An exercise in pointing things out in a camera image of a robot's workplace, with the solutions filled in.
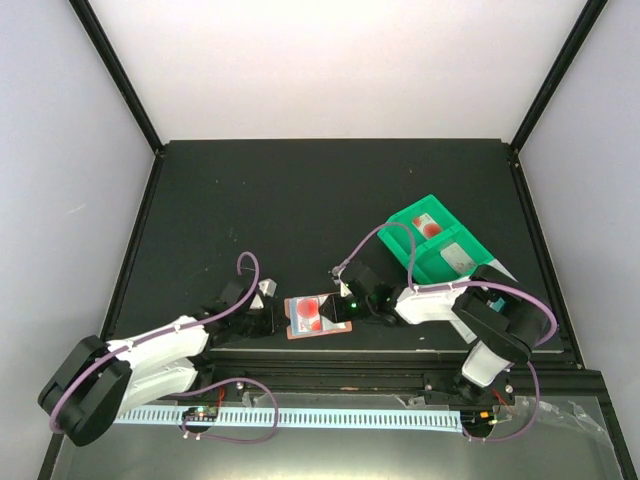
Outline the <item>pink leather card holder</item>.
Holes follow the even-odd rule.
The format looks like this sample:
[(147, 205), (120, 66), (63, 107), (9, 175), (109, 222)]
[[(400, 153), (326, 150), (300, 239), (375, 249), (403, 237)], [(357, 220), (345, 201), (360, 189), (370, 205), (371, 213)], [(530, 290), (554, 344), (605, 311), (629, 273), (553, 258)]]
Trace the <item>pink leather card holder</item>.
[(330, 294), (323, 294), (284, 300), (284, 314), (289, 320), (286, 329), (288, 340), (344, 334), (353, 330), (350, 321), (334, 323), (321, 314), (321, 308), (328, 305), (329, 297)]

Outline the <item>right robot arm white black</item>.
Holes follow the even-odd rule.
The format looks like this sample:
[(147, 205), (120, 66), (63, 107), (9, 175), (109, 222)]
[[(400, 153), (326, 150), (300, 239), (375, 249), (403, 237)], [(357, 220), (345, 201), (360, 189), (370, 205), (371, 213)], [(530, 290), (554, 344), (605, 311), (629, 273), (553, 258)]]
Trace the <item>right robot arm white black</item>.
[(534, 349), (557, 331), (551, 308), (492, 265), (458, 280), (431, 285), (391, 285), (357, 263), (338, 274), (341, 291), (320, 303), (333, 323), (375, 320), (388, 326), (448, 322), (471, 346), (449, 379), (429, 379), (436, 395), (459, 405), (480, 405), (510, 367), (530, 361)]

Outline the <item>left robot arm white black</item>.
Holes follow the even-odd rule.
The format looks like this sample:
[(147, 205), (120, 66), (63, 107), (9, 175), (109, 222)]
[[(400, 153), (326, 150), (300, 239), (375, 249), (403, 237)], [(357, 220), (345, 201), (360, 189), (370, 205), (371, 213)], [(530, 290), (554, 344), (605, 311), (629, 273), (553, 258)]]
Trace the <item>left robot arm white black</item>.
[(276, 288), (272, 279), (248, 285), (236, 278), (193, 316), (125, 339), (83, 338), (38, 396), (52, 431), (86, 446), (118, 416), (151, 401), (185, 392), (193, 399), (207, 397), (215, 376), (196, 364), (199, 355), (228, 336), (270, 334)]

